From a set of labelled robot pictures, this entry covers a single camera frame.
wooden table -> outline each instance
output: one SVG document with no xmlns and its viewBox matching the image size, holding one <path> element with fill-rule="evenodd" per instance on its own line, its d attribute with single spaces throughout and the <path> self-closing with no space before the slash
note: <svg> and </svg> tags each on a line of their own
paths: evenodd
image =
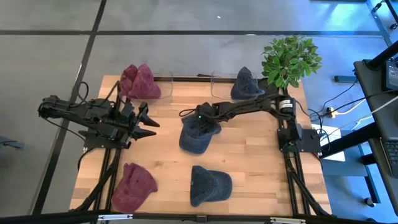
<svg viewBox="0 0 398 224">
<path fill-rule="evenodd" d="M 99 91 L 104 98 L 120 76 L 105 75 Z M 170 83 L 159 83 L 162 91 L 170 91 Z M 217 83 L 217 88 L 229 92 L 232 84 Z M 181 150 L 178 139 L 182 129 L 179 111 L 194 108 L 204 102 L 225 101 L 211 95 L 206 82 L 173 82 L 172 95 L 149 103 L 149 116 L 160 128 L 141 125 L 156 136 L 134 141 L 130 149 L 122 150 L 116 184 L 123 174 L 123 165 L 134 162 L 145 167 L 157 182 L 159 191 L 149 195 L 136 212 L 207 214 L 207 215 L 292 215 L 289 187 L 282 153 L 277 143 L 277 120 L 266 112 L 243 114 L 221 123 L 222 131 L 213 136 L 207 151 L 193 156 Z M 289 93 L 307 109 L 305 95 L 299 88 Z M 310 120 L 300 109 L 297 122 L 311 128 Z M 319 161 L 301 153 L 305 183 L 317 202 L 331 212 L 325 181 Z M 70 208 L 79 206 L 97 184 L 104 149 L 96 149 L 82 160 Z M 227 172 L 233 180 L 231 197 L 223 202 L 190 205 L 192 166 Z M 104 208 L 108 186 L 103 190 L 100 208 Z M 303 213 L 299 188 L 296 186 L 298 209 Z"/>
</svg>

